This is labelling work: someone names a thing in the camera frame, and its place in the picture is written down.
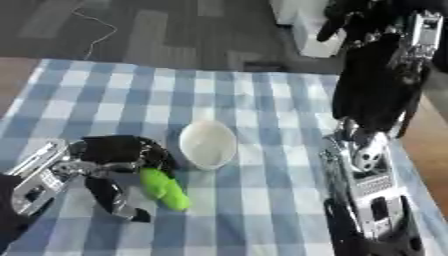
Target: robotic hand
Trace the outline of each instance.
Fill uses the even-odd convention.
[[[347,32],[345,68],[333,98],[340,123],[320,153],[336,255],[424,255],[388,144],[403,136],[439,46],[443,1],[331,1],[318,40]]]
[[[0,174],[0,254],[19,238],[72,181],[85,186],[110,214],[150,222],[143,209],[127,204],[110,172],[136,173],[157,168],[169,178],[174,158],[156,142],[136,136],[86,137],[74,143],[49,142],[13,169]]]

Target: white cable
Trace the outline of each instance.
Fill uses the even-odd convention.
[[[115,27],[115,26],[113,26],[113,25],[111,25],[111,24],[109,24],[109,23],[106,23],[106,22],[104,22],[104,21],[102,21],[102,20],[100,20],[100,19],[98,19],[98,18],[91,17],[91,16],[87,16],[87,15],[85,15],[85,14],[83,14],[83,13],[80,13],[80,12],[78,11],[79,9],[81,9],[81,5],[78,5],[78,7],[76,7],[76,8],[72,11],[72,13],[73,13],[74,15],[76,15],[76,16],[79,16],[79,17],[84,18],[84,19],[87,19],[87,20],[94,20],[94,21],[96,21],[96,22],[98,22],[98,23],[100,23],[100,24],[103,24],[103,25],[105,25],[105,26],[107,26],[107,27],[109,27],[109,28],[112,29],[111,32],[107,33],[107,34],[104,35],[103,37],[100,37],[100,38],[96,39],[95,41],[93,41],[93,42],[90,44],[90,46],[89,46],[89,51],[88,51],[88,52],[86,53],[86,55],[84,56],[84,60],[88,60],[88,59],[90,58],[90,56],[92,55],[92,53],[93,53],[93,48],[95,47],[95,45],[98,44],[98,43],[101,43],[102,41],[104,41],[104,40],[106,40],[106,39],[108,39],[110,36],[112,36],[113,34],[115,34],[115,33],[118,31],[118,29],[117,29],[117,27]]]

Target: table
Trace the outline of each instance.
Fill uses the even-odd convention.
[[[137,177],[118,176],[151,224],[108,215],[79,180],[8,255],[332,255],[317,153],[334,127],[336,79],[42,60],[0,124],[2,169],[48,139],[115,133],[153,138],[185,167],[178,135],[201,119],[229,126],[238,152],[217,172],[176,173],[192,201],[182,213],[146,199]],[[401,146],[392,151],[427,255],[447,255],[440,211]]]

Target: green object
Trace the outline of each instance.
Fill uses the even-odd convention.
[[[190,199],[184,194],[175,179],[170,179],[158,169],[142,169],[140,180],[145,192],[160,199],[166,206],[176,211],[183,211],[190,206]]]

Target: white ceramic bowl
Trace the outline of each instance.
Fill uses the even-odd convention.
[[[179,147],[185,158],[201,170],[216,170],[232,160],[236,137],[217,121],[198,121],[182,130]]]

